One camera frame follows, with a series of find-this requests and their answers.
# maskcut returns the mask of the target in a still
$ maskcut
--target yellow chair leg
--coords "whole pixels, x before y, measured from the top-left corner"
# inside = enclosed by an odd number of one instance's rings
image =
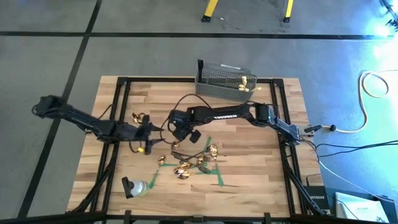
[[[216,9],[218,0],[209,0],[207,4],[207,8],[205,11],[205,15],[203,15],[201,21],[202,22],[210,22],[211,15],[213,15],[214,10]]]
[[[293,1],[294,0],[287,0],[287,9],[286,9],[286,15],[284,18],[284,22],[290,22],[290,15],[292,13]]]

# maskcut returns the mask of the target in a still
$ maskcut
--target gray floor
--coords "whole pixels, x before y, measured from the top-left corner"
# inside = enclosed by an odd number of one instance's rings
[[[103,0],[94,32],[229,32],[265,34],[378,34],[388,16],[378,0],[296,1],[289,25],[280,21],[285,1],[220,1],[202,24],[207,1]],[[0,1],[0,31],[83,32],[95,1]],[[42,95],[61,95],[81,37],[0,37],[0,218],[17,215],[50,127],[30,113]],[[91,37],[69,103],[91,111],[102,75],[194,75],[196,60],[250,68],[259,77],[299,77],[312,124],[355,129],[363,122],[357,79],[362,70],[394,68],[392,41],[171,39]],[[371,88],[381,91],[377,80]],[[317,133],[316,143],[365,145],[395,140],[398,94],[364,97],[368,127],[358,134]],[[84,135],[62,122],[29,215],[65,211]],[[339,151],[324,147],[320,153]],[[394,147],[329,157],[323,163],[375,194],[398,200]],[[322,171],[327,187],[359,191]]]

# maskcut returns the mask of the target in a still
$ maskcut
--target label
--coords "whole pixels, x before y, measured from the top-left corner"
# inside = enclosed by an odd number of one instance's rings
[[[222,67],[225,67],[225,68],[233,68],[233,69],[237,69],[237,70],[240,70],[241,68],[239,68],[239,67],[234,67],[234,66],[230,66],[230,65],[223,65],[223,64],[221,64],[221,66]]]
[[[215,116],[214,119],[229,119],[229,118],[237,118],[237,115],[224,115],[224,116]]]

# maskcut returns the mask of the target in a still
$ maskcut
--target white cable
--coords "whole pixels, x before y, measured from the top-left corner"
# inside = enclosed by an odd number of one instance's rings
[[[356,187],[356,188],[358,188],[358,189],[361,189],[362,191],[368,193],[369,195],[372,195],[372,196],[374,196],[374,197],[376,197],[376,198],[378,198],[378,199],[380,199],[380,200],[386,201],[386,202],[393,202],[393,203],[396,203],[396,202],[392,201],[391,199],[382,198],[382,197],[379,197],[379,196],[377,196],[377,195],[375,195],[375,194],[372,194],[371,192],[368,192],[367,190],[363,189],[362,187],[360,187],[360,186],[358,186],[358,185],[356,185],[356,184],[353,184],[352,182],[350,182],[350,181],[348,181],[348,180],[346,180],[346,179],[340,177],[339,175],[337,175],[337,174],[335,174],[333,171],[331,171],[329,168],[327,168],[325,165],[323,165],[322,161],[319,161],[319,164],[320,164],[323,168],[325,168],[327,171],[329,171],[331,174],[333,174],[333,175],[335,175],[336,177],[340,178],[341,180],[343,180],[343,181],[345,181],[345,182],[351,184],[352,186],[354,186],[354,187]]]
[[[360,130],[362,130],[362,129],[365,128],[365,126],[368,124],[368,113],[366,112],[366,109],[365,109],[365,107],[364,107],[364,105],[363,105],[362,89],[363,89],[369,96],[371,96],[371,97],[375,97],[375,98],[382,98],[382,97],[385,97],[385,96],[388,94],[390,88],[389,88],[388,82],[387,82],[383,77],[381,77],[380,74],[381,74],[381,73],[386,73],[386,72],[398,72],[398,70],[384,70],[384,71],[380,71],[380,72],[365,71],[365,72],[363,72],[363,73],[359,76],[359,78],[358,78],[359,105],[361,106],[361,109],[362,109],[362,112],[363,112],[365,121],[364,121],[363,125],[362,125],[359,129],[357,129],[357,130],[354,130],[354,131],[345,131],[345,130],[341,130],[341,129],[336,128],[335,131],[338,131],[338,132],[340,132],[340,133],[357,133],[357,132],[359,132]],[[368,91],[368,89],[366,88],[365,80],[366,80],[367,77],[370,77],[370,76],[378,77],[381,81],[384,82],[384,84],[386,85],[386,88],[387,88],[385,94],[383,94],[383,95],[375,95],[375,94],[372,94],[372,93],[370,93],[370,92]],[[323,127],[323,128],[328,128],[328,129],[330,129],[330,126],[326,126],[326,125],[322,125],[322,127]]]

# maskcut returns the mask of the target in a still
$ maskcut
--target wire mesh basket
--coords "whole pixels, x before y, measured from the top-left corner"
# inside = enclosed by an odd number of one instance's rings
[[[243,84],[242,77],[246,77],[248,91],[239,90]],[[245,102],[252,97],[256,82],[257,76],[252,75],[248,69],[198,60],[198,75],[195,79],[198,95]]]

